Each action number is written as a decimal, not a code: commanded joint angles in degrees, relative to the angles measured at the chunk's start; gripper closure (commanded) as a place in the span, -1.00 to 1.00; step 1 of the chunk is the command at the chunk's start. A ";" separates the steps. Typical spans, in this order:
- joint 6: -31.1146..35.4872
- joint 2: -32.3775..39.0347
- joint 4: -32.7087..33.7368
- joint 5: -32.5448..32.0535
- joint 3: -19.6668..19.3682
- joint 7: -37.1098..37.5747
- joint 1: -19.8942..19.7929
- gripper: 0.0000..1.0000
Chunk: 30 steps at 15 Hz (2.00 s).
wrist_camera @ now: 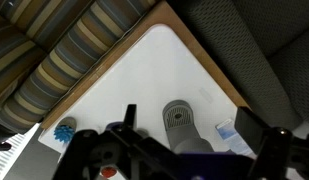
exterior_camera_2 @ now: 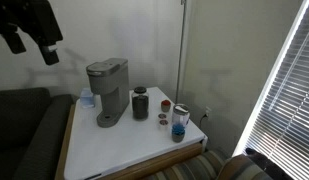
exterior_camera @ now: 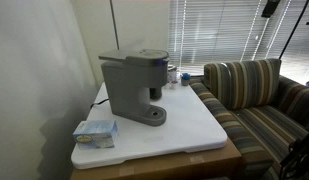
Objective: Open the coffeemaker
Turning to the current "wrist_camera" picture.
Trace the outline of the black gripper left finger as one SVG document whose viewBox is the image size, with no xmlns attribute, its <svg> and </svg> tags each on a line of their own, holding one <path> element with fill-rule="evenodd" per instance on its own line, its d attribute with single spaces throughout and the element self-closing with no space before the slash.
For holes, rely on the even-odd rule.
<svg viewBox="0 0 309 180">
<path fill-rule="evenodd" d="M 137 119 L 137 105 L 129 104 L 126 109 L 125 117 L 124 117 L 124 125 L 133 128 L 136 125 Z"/>
</svg>

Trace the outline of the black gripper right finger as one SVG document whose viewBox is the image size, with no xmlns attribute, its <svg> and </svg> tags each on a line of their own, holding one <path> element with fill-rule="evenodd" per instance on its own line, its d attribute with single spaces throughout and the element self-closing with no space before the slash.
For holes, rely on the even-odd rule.
<svg viewBox="0 0 309 180">
<path fill-rule="evenodd" d="M 258 154 L 262 144 L 263 132 L 269 129 L 270 126 L 249 108 L 239 107 L 237 109 L 234 127 L 251 150 L 255 154 Z"/>
</svg>

